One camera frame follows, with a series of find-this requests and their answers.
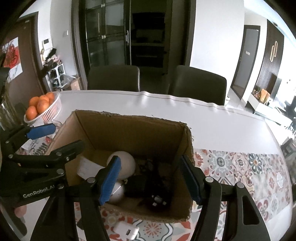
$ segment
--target white tabletop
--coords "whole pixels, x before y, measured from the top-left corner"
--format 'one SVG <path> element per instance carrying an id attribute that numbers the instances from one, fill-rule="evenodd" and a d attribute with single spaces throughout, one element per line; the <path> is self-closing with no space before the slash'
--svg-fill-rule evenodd
<path id="1" fill-rule="evenodd" d="M 245 111 L 148 92 L 64 91 L 60 98 L 62 110 L 56 120 L 62 123 L 74 110 L 144 115 L 187 123 L 192 132 L 193 148 L 282 155 L 264 119 Z M 32 212 L 25 214 L 28 229 L 34 228 L 44 204 L 43 199 L 28 205 L 28 211 L 36 214 L 34 217 L 30 215 Z M 272 241 L 284 235 L 291 217 L 292 206 L 288 205 L 266 223 Z M 30 235 L 31 230 L 28 230 L 22 240 L 29 240 Z"/>

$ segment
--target dark slatted wall panel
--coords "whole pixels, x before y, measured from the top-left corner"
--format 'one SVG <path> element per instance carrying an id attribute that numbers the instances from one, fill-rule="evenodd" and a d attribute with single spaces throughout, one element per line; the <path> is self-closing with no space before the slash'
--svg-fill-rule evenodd
<path id="1" fill-rule="evenodd" d="M 273 61 L 270 61 L 272 46 L 277 41 L 277 53 L 276 57 L 273 57 Z M 283 56 L 284 48 L 284 36 L 283 34 L 270 22 L 267 21 L 267 39 L 262 66 L 256 82 L 257 87 L 272 92 L 274 84 L 276 82 L 277 75 L 279 73 L 279 67 L 281 65 L 281 58 Z"/>

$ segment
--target black chair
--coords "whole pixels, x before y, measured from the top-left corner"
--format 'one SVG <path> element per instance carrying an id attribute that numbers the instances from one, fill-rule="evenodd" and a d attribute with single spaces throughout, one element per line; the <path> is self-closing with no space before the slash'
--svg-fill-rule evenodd
<path id="1" fill-rule="evenodd" d="M 140 91 L 140 70 L 133 65 L 91 67 L 88 90 Z"/>
<path id="2" fill-rule="evenodd" d="M 168 94 L 224 105 L 226 83 L 226 79 L 220 75 L 178 65 Z"/>

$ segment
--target white fruit basket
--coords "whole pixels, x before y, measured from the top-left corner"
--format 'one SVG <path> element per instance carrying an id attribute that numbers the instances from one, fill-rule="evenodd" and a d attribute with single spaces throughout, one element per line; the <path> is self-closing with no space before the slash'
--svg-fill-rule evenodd
<path id="1" fill-rule="evenodd" d="M 59 92 L 53 92 L 54 93 L 54 102 L 48 107 L 46 111 L 44 111 L 42 114 L 38 115 L 35 119 L 33 120 L 27 120 L 26 115 L 24 115 L 24 121 L 30 126 L 34 124 L 36 121 L 42 118 L 44 124 L 48 123 L 49 121 L 54 120 L 59 112 L 62 109 L 62 103 L 60 99 L 60 94 Z"/>

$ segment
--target open cardboard box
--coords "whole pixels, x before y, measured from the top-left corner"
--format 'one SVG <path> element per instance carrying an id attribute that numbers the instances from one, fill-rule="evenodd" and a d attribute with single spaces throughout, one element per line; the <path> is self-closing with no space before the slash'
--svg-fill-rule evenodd
<path id="1" fill-rule="evenodd" d="M 176 170 L 177 162 L 183 154 L 194 163 L 191 132 L 186 124 L 180 122 L 76 110 L 58 131 L 47 154 L 80 139 L 86 144 L 81 155 L 101 166 L 106 166 L 109 155 L 119 150 L 130 153 L 134 158 L 155 158 L 169 163 L 171 170 Z M 69 185 L 83 181 L 76 174 L 79 159 L 77 157 L 65 166 Z M 141 199 L 128 197 L 117 205 L 106 203 L 104 207 L 115 213 L 154 222 L 185 221 L 190 216 L 192 200 L 179 169 L 170 174 L 173 175 L 173 199 L 165 211 L 152 212 L 145 205 L 138 205 Z"/>

